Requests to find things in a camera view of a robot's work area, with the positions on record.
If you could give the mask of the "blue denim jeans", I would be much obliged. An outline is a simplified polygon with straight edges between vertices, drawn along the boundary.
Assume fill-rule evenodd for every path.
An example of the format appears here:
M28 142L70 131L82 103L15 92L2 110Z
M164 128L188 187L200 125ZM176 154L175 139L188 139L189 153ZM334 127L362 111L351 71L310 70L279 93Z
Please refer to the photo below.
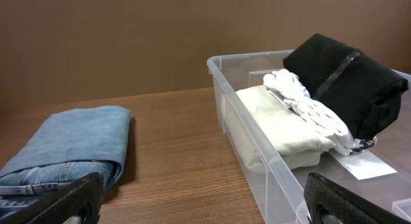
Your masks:
M120 106L50 115L1 169L1 218L97 172L104 190L122 176L131 112Z

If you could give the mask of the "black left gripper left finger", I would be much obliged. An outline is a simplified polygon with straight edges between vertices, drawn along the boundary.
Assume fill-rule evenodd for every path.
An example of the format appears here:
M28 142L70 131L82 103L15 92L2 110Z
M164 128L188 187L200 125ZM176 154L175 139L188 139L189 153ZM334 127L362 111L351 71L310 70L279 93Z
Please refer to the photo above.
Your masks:
M103 175L97 172L38 197L15 197L1 207L1 223L84 223L100 220Z

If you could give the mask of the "cream cloth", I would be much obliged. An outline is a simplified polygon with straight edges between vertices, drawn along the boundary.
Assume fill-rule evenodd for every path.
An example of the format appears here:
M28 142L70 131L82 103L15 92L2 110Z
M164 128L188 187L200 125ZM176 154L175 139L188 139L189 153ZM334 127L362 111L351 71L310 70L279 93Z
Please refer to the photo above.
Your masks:
M290 169L315 166L324 152L335 147L331 139L317 133L270 95L264 85L236 93L271 142L267 151L273 153L276 150ZM227 129L245 167L253 173L264 173L263 161L227 99L225 117Z

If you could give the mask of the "black garment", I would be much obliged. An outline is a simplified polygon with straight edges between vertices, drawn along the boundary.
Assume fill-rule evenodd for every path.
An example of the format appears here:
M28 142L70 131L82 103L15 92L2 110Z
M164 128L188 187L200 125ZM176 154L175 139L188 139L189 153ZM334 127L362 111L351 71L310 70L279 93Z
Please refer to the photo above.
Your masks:
M319 33L284 58L283 65L356 139L372 139L391 125L408 90L408 80L389 67Z

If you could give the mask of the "white t-shirt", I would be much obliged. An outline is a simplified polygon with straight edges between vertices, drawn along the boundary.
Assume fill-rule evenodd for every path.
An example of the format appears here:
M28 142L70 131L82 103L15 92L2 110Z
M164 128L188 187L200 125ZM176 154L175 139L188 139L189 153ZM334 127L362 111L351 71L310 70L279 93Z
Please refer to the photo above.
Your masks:
M284 107L293 110L314 130L335 143L334 150L343 156L355 155L374 147L377 138L355 139L347 125L328 107L311 98L299 77L286 69L264 75L268 93Z

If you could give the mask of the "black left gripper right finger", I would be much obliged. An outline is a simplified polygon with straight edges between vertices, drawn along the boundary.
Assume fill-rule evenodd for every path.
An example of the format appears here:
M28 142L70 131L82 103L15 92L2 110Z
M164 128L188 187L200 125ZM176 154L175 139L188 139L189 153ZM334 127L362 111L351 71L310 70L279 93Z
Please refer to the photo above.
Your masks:
M318 173L308 175L304 199L310 224L410 224Z

